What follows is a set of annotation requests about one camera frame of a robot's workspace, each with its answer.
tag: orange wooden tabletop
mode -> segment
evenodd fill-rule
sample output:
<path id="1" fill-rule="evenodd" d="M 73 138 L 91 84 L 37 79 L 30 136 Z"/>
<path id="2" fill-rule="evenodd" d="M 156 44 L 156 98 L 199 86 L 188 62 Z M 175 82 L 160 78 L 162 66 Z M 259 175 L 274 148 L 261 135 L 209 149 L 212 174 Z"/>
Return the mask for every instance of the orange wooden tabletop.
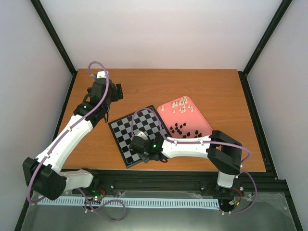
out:
<path id="1" fill-rule="evenodd" d="M 151 104 L 157 108 L 183 95 L 189 96 L 214 130 L 221 130 L 252 151 L 242 170 L 265 171 L 237 70 L 225 69 L 109 69 L 114 83 L 121 83 L 124 99 L 112 103 L 109 122 Z M 93 84 L 86 69 L 78 71 L 60 131 Z M 70 154 L 65 168 L 127 169 L 108 124 L 103 120 Z M 167 163 L 150 161 L 129 169 L 217 171 L 207 159 L 171 158 Z"/>

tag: pink tray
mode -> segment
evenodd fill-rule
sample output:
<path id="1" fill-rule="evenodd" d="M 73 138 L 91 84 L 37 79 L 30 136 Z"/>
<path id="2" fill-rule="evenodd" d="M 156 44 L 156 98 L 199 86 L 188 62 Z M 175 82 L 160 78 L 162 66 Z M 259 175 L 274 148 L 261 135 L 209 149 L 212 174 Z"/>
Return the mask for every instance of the pink tray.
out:
<path id="1" fill-rule="evenodd" d="M 197 106 L 193 103 L 191 98 L 186 96 L 188 102 L 186 105 L 186 111 L 181 113 L 179 108 L 183 108 L 183 105 L 172 107 L 173 102 L 180 102 L 180 98 L 162 104 L 158 107 L 157 111 L 162 118 L 163 122 L 167 126 L 170 134 L 174 138 L 194 138 L 196 136 L 208 136 L 212 134 L 212 128 L 203 117 L 201 112 L 198 110 Z M 193 112 L 188 108 L 188 105 L 193 107 Z"/>

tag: robotic arm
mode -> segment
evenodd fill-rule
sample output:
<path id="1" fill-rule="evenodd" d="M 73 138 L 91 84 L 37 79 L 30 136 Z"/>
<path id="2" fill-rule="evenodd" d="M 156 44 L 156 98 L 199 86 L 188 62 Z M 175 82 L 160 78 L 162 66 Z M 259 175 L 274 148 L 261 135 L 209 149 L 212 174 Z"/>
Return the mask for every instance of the robotic arm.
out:
<path id="1" fill-rule="evenodd" d="M 212 135 L 200 138 L 167 137 L 167 140 L 162 136 L 149 140 L 143 132 L 139 132 L 132 139 L 129 148 L 136 151 L 144 162 L 150 160 L 167 162 L 169 158 L 179 156 L 209 159 L 219 170 L 218 186 L 224 188 L 231 188 L 234 177 L 240 174 L 242 150 L 224 145 L 220 150 L 216 144 L 204 143 L 204 141 L 218 141 L 241 146 L 239 142 L 221 131 L 213 131 Z"/>
<path id="2" fill-rule="evenodd" d="M 98 184 L 94 171 L 90 169 L 81 169 L 79 171 L 61 172 L 64 162 L 82 140 L 97 123 L 104 118 L 108 121 L 108 112 L 111 102 L 116 102 L 123 99 L 121 84 L 114 84 L 109 80 L 108 93 L 103 103 L 88 117 L 81 120 L 73 129 L 71 126 L 92 110 L 102 99 L 106 89 L 106 76 L 104 71 L 97 74 L 97 79 L 94 81 L 91 88 L 88 88 L 88 94 L 83 102 L 77 106 L 74 115 L 57 136 L 57 138 L 35 159 L 28 157 L 23 162 L 23 170 L 27 186 L 30 183 L 32 175 L 42 162 L 43 158 L 47 157 L 43 165 L 38 171 L 38 174 L 33 182 L 32 189 L 46 196 L 51 200 L 57 199 L 64 191 L 75 188 L 86 188 L 90 185 Z M 57 143 L 52 153 L 49 155 L 49 150 Z"/>
<path id="3" fill-rule="evenodd" d="M 61 172 L 64 162 L 73 149 L 88 134 L 97 123 L 104 118 L 108 121 L 108 112 L 111 102 L 123 99 L 121 84 L 114 84 L 109 80 L 108 92 L 102 104 L 75 125 L 83 116 L 96 107 L 103 98 L 106 89 L 105 72 L 97 74 L 88 94 L 83 102 L 77 106 L 74 115 L 58 135 L 58 137 L 35 159 L 27 158 L 23 162 L 23 170 L 27 186 L 39 164 L 39 168 L 32 189 L 46 196 L 50 200 L 57 199 L 63 192 L 75 188 L 96 189 L 99 186 L 98 175 L 90 169 Z M 209 159 L 219 170 L 218 185 L 230 188 L 235 175 L 240 174 L 242 151 L 235 147 L 203 143 L 204 141 L 218 141 L 240 145 L 239 142 L 220 131 L 213 131 L 211 136 L 194 139 L 175 139 L 156 137 L 149 140 L 143 132 L 139 132 L 130 144 L 130 149 L 135 150 L 144 162 L 150 160 L 167 162 L 169 158 L 177 156 L 194 156 Z"/>

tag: white cable carrier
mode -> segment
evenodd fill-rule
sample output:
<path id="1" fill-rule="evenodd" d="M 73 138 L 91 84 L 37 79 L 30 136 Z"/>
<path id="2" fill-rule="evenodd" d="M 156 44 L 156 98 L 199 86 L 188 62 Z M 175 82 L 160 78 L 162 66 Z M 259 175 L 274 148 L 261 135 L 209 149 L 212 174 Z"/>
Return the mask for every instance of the white cable carrier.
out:
<path id="1" fill-rule="evenodd" d="M 127 208 L 202 208 L 218 210 L 217 199 L 163 199 L 163 198 L 103 198 L 101 203 L 91 202 L 93 206 L 100 206 L 110 200 L 120 200 Z M 69 205 L 84 206 L 86 200 L 79 196 L 60 196 L 51 201 L 48 198 L 38 202 L 38 205 Z M 112 202 L 106 207 L 122 207 L 118 202 Z"/>

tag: black and white checkered board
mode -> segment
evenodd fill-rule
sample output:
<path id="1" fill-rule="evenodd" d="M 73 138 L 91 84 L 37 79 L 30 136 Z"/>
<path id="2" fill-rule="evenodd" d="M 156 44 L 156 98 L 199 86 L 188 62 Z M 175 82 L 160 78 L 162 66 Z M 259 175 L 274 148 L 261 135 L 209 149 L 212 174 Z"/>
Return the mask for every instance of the black and white checkered board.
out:
<path id="1" fill-rule="evenodd" d="M 152 109 L 158 116 L 160 122 L 162 123 L 164 134 L 170 136 L 169 131 L 153 105 L 148 108 Z M 132 139 L 130 126 L 133 114 L 134 113 L 131 113 L 125 117 L 108 123 L 127 168 L 132 167 L 142 161 L 136 152 L 128 149 Z M 153 113 L 148 110 L 142 110 L 136 114 L 133 130 L 134 134 L 137 134 L 139 131 L 143 131 L 149 139 L 154 139 L 156 136 L 160 135 L 158 122 Z"/>

